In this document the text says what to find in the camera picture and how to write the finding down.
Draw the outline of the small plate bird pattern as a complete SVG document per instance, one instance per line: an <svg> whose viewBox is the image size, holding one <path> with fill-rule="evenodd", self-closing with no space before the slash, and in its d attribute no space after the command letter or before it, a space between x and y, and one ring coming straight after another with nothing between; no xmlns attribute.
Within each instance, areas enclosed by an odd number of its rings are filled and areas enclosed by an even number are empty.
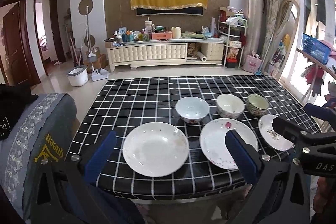
<svg viewBox="0 0 336 224"><path fill-rule="evenodd" d="M293 143L274 131L272 122L276 117L276 115L267 114L259 119L258 127L260 134L266 143L275 150L288 151L293 147Z"/></svg>

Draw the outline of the white plate pink flowers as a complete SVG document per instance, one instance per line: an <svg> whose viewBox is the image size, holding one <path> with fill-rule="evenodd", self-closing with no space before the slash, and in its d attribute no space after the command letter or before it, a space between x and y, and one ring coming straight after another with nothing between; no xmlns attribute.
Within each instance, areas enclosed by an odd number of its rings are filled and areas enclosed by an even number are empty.
<svg viewBox="0 0 336 224"><path fill-rule="evenodd" d="M229 119L215 119L204 126L200 134L200 146L206 158L219 168L237 170L238 167L226 147L229 130L236 130L240 137L257 151L258 141L253 131L244 123Z"/></svg>

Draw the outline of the green patterned bowl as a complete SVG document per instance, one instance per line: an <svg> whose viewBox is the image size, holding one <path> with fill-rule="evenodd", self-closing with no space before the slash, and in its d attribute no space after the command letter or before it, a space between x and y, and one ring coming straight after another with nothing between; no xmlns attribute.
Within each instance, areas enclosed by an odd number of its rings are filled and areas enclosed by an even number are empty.
<svg viewBox="0 0 336 224"><path fill-rule="evenodd" d="M250 94L247 97L246 108L250 114L256 117L264 116L268 111L268 107L268 101L258 94Z"/></svg>

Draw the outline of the white bowl floral outside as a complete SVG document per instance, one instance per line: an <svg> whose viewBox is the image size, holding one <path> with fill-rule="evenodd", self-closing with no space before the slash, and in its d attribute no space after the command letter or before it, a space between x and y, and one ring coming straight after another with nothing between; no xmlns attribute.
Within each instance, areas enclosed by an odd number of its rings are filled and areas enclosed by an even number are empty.
<svg viewBox="0 0 336 224"><path fill-rule="evenodd" d="M232 94L221 94L216 100L217 112L222 118L237 119L245 109L244 102Z"/></svg>

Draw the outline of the large white plate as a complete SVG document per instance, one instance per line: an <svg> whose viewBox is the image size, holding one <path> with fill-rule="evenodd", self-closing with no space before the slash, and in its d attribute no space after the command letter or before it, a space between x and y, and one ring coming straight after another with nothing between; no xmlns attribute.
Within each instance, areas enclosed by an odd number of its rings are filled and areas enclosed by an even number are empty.
<svg viewBox="0 0 336 224"><path fill-rule="evenodd" d="M150 122L136 127L127 135L122 154L135 172L147 177L163 177L184 165L189 155L189 142L177 127Z"/></svg>

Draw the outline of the grey sofa cover embroidered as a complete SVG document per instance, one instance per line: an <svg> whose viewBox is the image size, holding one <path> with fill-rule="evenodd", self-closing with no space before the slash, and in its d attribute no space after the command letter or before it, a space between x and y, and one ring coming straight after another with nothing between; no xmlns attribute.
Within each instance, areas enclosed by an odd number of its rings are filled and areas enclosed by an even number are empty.
<svg viewBox="0 0 336 224"><path fill-rule="evenodd" d="M1 141L1 187L24 221L30 221L34 177L41 160L63 161L72 142L77 108L69 94L40 94Z"/></svg>

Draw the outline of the blue plastic basket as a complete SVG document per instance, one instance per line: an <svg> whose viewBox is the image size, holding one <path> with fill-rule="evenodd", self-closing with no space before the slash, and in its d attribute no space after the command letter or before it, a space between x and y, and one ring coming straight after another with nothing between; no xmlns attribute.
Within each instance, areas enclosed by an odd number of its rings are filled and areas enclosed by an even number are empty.
<svg viewBox="0 0 336 224"><path fill-rule="evenodd" d="M327 64L331 52L331 49L327 45L316 38L303 33L301 46L303 52L307 53L323 65Z"/></svg>

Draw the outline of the black white grid tablecloth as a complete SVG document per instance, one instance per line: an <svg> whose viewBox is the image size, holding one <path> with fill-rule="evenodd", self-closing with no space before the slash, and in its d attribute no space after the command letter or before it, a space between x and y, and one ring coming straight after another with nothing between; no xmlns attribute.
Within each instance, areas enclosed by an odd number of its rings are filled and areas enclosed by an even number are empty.
<svg viewBox="0 0 336 224"><path fill-rule="evenodd" d="M278 82L268 76L186 76L109 80L100 90L81 123L68 153L83 154L109 131L117 136L116 146L94 186L108 193L137 200L189 200L221 194L244 186L237 170L219 168L202 153L199 136L204 123L187 124L175 110L183 97L195 96L210 106L205 122L217 119L215 100L228 93L246 100L258 94L269 102L269 114L280 116L316 133L318 124L302 105ZM175 173L159 178L133 171L122 155L125 137L137 126L164 122L177 126L189 141L189 155Z"/></svg>

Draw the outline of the pink tote bag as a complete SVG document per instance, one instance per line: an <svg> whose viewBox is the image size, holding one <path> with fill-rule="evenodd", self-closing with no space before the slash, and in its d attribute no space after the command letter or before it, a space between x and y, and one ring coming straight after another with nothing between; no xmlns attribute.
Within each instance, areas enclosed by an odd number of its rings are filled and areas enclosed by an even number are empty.
<svg viewBox="0 0 336 224"><path fill-rule="evenodd" d="M249 73L256 73L259 70L261 64L262 59L260 59L260 56L257 53L252 52L252 55L248 55L246 57L242 70Z"/></svg>

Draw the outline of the white paper roll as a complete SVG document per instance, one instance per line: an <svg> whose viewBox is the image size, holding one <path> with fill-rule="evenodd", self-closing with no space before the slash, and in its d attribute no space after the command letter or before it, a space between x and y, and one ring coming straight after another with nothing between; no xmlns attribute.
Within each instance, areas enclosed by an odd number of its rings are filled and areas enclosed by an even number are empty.
<svg viewBox="0 0 336 224"><path fill-rule="evenodd" d="M200 58L200 60L202 62L206 62L207 61L207 57L203 53L198 52L197 54L198 54L198 57Z"/></svg>

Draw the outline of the cream tufted TV cabinet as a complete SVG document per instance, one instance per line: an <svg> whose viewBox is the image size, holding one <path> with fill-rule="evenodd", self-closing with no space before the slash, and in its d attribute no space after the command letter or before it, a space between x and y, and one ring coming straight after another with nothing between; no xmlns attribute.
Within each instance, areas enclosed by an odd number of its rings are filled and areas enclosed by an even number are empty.
<svg viewBox="0 0 336 224"><path fill-rule="evenodd" d="M120 66L157 67L172 65L222 64L224 42L220 39L169 39L126 42L123 46L105 44L110 70ZM198 52L207 57L202 62Z"/></svg>

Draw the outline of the dark brown wooden door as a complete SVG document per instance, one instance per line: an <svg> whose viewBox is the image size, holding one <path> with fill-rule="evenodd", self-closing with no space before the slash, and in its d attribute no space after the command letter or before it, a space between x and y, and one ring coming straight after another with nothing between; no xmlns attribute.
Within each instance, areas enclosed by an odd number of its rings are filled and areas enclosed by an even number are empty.
<svg viewBox="0 0 336 224"><path fill-rule="evenodd" d="M3 74L9 73L5 76L8 85L25 83L34 86L41 82L30 49L26 2L27 0L1 0L1 31L5 48L4 61L7 63L7 68L1 65L1 70Z"/></svg>

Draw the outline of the cream round canister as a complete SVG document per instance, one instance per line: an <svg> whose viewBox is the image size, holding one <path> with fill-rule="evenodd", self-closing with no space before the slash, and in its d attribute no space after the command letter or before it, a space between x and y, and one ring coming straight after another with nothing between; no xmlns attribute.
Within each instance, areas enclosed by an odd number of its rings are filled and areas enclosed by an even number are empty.
<svg viewBox="0 0 336 224"><path fill-rule="evenodd" d="M172 27L171 33L173 39L180 39L182 36L182 29L180 27Z"/></svg>

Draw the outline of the silver standing air conditioner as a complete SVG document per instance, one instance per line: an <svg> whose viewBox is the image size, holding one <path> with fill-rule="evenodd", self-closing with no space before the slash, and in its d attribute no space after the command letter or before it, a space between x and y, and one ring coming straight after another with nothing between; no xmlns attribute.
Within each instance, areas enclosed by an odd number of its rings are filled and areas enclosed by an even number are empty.
<svg viewBox="0 0 336 224"><path fill-rule="evenodd" d="M261 24L263 17L263 0L244 0L243 12L247 19L246 44L243 51L243 63L252 52L259 47Z"/></svg>

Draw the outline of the pink storage box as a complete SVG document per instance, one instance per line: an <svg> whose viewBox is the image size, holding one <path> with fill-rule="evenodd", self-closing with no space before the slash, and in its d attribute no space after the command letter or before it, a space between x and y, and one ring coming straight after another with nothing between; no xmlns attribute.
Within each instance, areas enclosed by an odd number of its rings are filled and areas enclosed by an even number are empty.
<svg viewBox="0 0 336 224"><path fill-rule="evenodd" d="M172 39L171 32L152 32L151 33L152 40L169 40Z"/></svg>

